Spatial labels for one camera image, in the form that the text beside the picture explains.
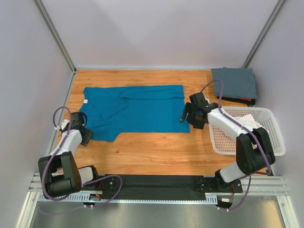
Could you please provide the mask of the blue t-shirt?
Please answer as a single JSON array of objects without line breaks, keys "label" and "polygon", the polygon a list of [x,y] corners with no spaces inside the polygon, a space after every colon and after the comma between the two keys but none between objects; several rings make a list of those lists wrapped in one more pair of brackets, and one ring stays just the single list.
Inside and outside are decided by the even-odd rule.
[{"label": "blue t-shirt", "polygon": [[180,122],[185,106],[181,85],[86,87],[80,109],[92,139],[113,142],[121,133],[189,133]]}]

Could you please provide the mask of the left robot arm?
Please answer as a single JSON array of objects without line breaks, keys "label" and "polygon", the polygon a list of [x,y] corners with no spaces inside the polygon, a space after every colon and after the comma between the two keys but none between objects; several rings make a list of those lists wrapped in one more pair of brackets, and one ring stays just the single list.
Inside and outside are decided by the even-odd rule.
[{"label": "left robot arm", "polygon": [[87,116],[83,112],[71,114],[59,127],[62,138],[55,150],[38,161],[39,174],[46,199],[54,200],[79,192],[84,185],[96,190],[100,185],[97,169],[93,165],[78,168],[73,157],[79,145],[87,146],[93,131],[86,128]]}]

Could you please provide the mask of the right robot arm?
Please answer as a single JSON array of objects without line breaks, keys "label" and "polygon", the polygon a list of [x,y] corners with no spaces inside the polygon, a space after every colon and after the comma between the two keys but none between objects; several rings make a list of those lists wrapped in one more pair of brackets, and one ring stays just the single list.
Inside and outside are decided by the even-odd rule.
[{"label": "right robot arm", "polygon": [[187,122],[195,129],[203,129],[206,124],[214,125],[235,141],[235,162],[215,172],[214,186],[218,191],[226,191],[240,178],[260,173],[261,169],[267,168],[266,175],[271,173],[276,158],[267,130],[241,123],[220,104],[210,104],[202,92],[190,96],[180,122]]}]

